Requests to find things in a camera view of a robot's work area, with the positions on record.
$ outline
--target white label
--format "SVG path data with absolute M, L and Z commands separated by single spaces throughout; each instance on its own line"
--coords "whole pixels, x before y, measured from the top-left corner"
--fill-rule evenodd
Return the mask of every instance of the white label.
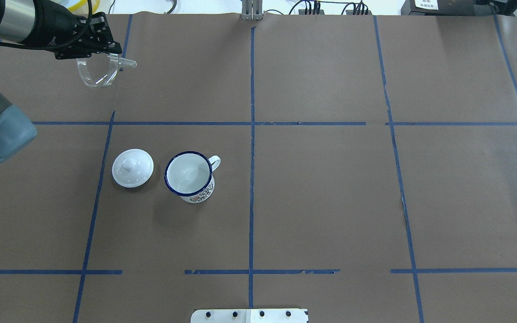
M 418 8 L 438 10 L 438 0 L 414 0 L 414 4 Z

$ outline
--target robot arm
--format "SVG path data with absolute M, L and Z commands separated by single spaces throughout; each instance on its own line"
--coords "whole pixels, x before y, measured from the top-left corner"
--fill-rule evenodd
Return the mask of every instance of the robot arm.
M 51 51 L 56 59 L 122 53 L 105 13 L 76 16 L 51 0 L 0 0 L 0 38 L 21 44 L 0 46 Z M 0 94 L 0 162 L 20 151 L 35 135 L 31 120 Z

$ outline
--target white lid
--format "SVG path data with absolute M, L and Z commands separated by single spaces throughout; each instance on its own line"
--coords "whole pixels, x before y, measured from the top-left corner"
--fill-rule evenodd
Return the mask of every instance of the white lid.
M 146 151 L 129 149 L 115 159 L 111 173 L 117 184 L 124 188 L 136 188 L 149 180 L 153 168 L 153 159 Z

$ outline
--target white floor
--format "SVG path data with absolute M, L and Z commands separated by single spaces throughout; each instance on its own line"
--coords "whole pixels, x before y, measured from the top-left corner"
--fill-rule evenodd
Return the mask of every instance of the white floor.
M 101 0 L 99 10 L 107 12 L 113 0 Z M 288 14 L 296 0 L 263 0 L 263 10 L 277 9 Z M 376 15 L 399 15 L 404 0 L 366 0 L 368 8 Z M 172 6 L 172 0 L 116 0 L 111 13 L 137 13 L 142 11 L 164 13 Z M 297 8 L 304 8 L 304 3 Z M 344 4 L 322 4 L 325 14 L 340 14 Z M 218 14 L 241 12 L 240 0 L 178 0 L 173 13 L 183 14 Z

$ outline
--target gray metal bracket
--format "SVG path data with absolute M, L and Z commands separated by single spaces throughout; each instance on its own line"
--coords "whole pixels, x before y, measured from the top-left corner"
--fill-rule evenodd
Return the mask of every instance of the gray metal bracket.
M 242 20 L 262 20 L 263 0 L 242 0 Z

